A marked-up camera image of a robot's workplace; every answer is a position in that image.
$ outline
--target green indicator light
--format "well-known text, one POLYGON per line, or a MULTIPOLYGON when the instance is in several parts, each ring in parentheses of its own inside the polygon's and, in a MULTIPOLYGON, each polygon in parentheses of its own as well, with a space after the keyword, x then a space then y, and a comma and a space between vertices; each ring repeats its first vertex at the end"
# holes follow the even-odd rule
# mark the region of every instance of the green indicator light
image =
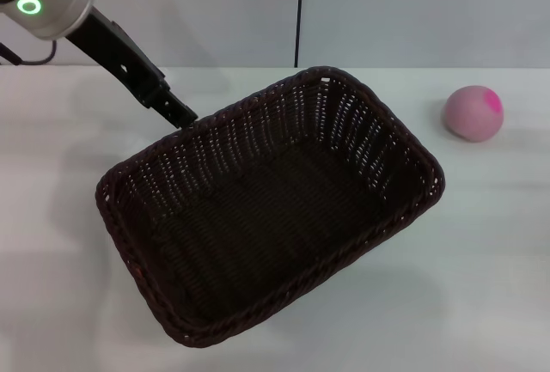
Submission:
POLYGON ((39 0, 19 0, 17 2, 17 8, 23 14, 38 14, 42 9, 42 4, 39 0))

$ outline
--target white wall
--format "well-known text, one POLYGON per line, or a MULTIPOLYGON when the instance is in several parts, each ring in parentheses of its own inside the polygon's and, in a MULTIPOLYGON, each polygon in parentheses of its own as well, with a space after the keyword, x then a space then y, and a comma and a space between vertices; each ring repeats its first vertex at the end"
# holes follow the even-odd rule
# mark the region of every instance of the white wall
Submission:
MULTIPOLYGON (((96 0, 162 66, 292 66, 296 0, 96 0)), ((48 43, 0 15, 0 41, 26 59, 48 43)), ((57 64, 91 64, 62 40, 57 64)))
POLYGON ((550 67, 548 0, 303 0, 300 65, 550 67))

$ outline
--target pink foam ball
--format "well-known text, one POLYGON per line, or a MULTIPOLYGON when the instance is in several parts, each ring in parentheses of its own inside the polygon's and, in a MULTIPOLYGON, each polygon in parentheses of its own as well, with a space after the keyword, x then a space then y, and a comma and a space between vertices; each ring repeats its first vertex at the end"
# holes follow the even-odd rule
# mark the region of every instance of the pink foam ball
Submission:
POLYGON ((450 130, 472 142, 488 140, 504 123, 504 109, 498 95, 483 86, 455 91, 447 100, 443 116, 450 130))

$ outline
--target black cable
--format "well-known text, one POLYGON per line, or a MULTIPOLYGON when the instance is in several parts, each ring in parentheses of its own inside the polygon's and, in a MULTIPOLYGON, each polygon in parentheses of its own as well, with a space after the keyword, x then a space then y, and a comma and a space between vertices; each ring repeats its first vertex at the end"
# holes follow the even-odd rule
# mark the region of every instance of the black cable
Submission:
POLYGON ((37 61, 21 61, 21 65, 44 65, 48 64, 53 60, 55 57, 55 54, 58 52, 58 42, 56 40, 52 41, 52 52, 50 52, 50 55, 43 60, 37 60, 37 61))
POLYGON ((296 19, 296 44, 294 47, 294 67, 298 66, 300 56, 300 26, 302 25, 302 0, 298 0, 298 15, 296 19))

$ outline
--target wicker basket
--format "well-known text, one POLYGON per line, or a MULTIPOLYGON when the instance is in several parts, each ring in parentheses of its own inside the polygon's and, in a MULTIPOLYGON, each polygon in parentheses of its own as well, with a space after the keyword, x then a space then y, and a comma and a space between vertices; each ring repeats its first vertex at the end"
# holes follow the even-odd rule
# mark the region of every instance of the wicker basket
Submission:
POLYGON ((166 333, 217 344, 390 238, 444 188, 370 89, 305 70, 110 170, 96 200, 166 333))

